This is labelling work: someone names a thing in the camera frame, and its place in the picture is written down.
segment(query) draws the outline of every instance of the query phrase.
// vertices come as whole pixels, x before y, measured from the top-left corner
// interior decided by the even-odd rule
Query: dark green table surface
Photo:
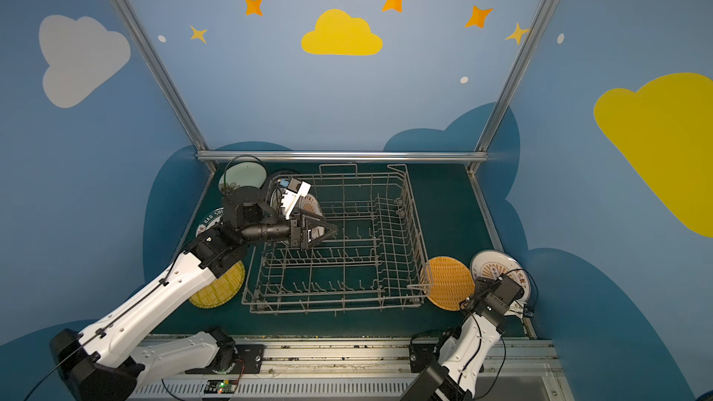
[[[294,169],[300,174],[317,173],[317,164],[267,164],[268,173]],[[382,164],[360,164],[359,172],[385,172]],[[465,168],[458,164],[413,164],[408,166],[416,208],[430,258],[448,255],[469,265],[478,251],[492,243],[478,209],[478,202]],[[201,220],[222,206],[215,174],[208,193],[189,231],[189,240]],[[250,256],[244,260],[247,267]],[[417,308],[389,308],[326,313],[254,314],[241,304],[242,290],[226,304],[207,310],[185,302],[156,327],[154,333],[193,334],[219,325],[232,335],[301,336],[400,336],[426,330],[445,330],[463,321],[463,315],[435,307],[429,300]],[[505,336],[523,336],[519,319],[509,316]]]

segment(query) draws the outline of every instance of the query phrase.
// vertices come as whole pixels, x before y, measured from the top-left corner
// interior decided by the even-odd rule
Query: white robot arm
[[[278,208],[281,213],[267,205],[261,189],[236,189],[223,197],[222,220],[186,245],[156,279],[81,332],[64,330],[52,339],[60,378],[77,401],[123,401],[135,388],[166,376],[196,368],[226,370],[235,363],[235,341],[218,328],[160,347],[137,346],[178,306],[242,260],[251,244],[287,241],[308,249],[336,233],[323,216],[294,207],[309,184],[279,179],[277,185],[290,197]],[[326,233],[312,238],[316,227]]]
[[[476,394],[476,379],[488,351],[500,340],[505,314],[524,289],[507,274],[476,279],[475,293],[461,304],[468,317],[442,342],[438,357],[417,376],[402,401],[460,401]]]

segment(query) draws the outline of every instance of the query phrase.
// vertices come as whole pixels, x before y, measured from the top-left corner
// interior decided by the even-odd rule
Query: wire dish rack
[[[318,174],[290,176],[312,185],[309,192],[339,231],[309,250],[280,242],[256,247],[242,295],[251,313],[423,303],[432,274],[405,164],[376,173],[359,173],[356,164],[323,164]]]

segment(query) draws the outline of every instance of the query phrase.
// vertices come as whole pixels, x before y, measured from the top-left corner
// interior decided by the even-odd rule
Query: white plate
[[[508,273],[508,277],[525,290],[525,294],[518,299],[518,302],[524,303],[530,297],[530,279],[514,258],[500,251],[486,249],[475,254],[471,261],[473,280],[477,277],[495,279],[512,270],[520,270]]]
[[[220,189],[223,185],[223,180],[225,180],[229,188],[241,186],[254,186],[259,188],[263,185],[266,178],[267,171],[265,171],[264,167],[258,163],[244,162],[230,166],[230,169],[227,169],[225,174],[220,176],[218,186]]]

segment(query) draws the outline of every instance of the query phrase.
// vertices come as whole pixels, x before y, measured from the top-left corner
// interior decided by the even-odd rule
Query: metal rail
[[[136,44],[138,51],[146,61],[148,69],[151,71],[154,78],[156,78],[156,82],[159,87],[161,87],[161,90],[166,96],[166,100],[168,100],[168,103],[173,108],[173,111],[175,111],[176,116],[178,116],[178,119],[188,133],[192,143],[199,150],[209,149],[208,144],[205,142],[205,139],[201,134],[201,130],[198,129],[198,125],[195,120],[193,120],[193,116],[183,101],[183,97],[181,97],[178,89],[173,83],[173,80],[170,78],[170,75],[168,75],[165,65],[161,62],[156,49],[151,44],[148,33],[138,18],[136,11],[131,6],[129,0],[109,0],[109,2],[112,4],[116,14],[119,16],[119,19],[121,19],[121,22],[126,27],[126,30]],[[214,172],[215,170],[212,166],[213,165],[208,164],[208,167],[211,168],[211,172]]]
[[[535,49],[537,49],[540,39],[542,39],[545,30],[552,15],[555,13],[557,4],[560,0],[541,0],[538,5],[537,11],[535,12],[535,17],[532,23],[530,23],[530,31],[525,35],[525,41],[520,47],[515,62],[512,64],[512,69],[508,74],[508,78],[503,86],[503,91],[500,93],[498,100],[495,102],[493,111],[491,112],[488,121],[486,122],[485,128],[481,133],[481,137],[478,139],[476,145],[476,152],[486,152],[490,143],[493,141],[495,136],[495,131],[498,130],[503,117],[505,116],[505,111],[507,111],[512,98],[515,96],[515,91],[520,85],[522,76],[530,64],[530,60],[535,54]],[[478,168],[479,163],[471,162],[468,165],[468,169],[475,172]]]
[[[199,150],[195,156],[202,162],[228,162],[238,155],[253,155],[263,162],[481,163],[488,160],[486,152]]]

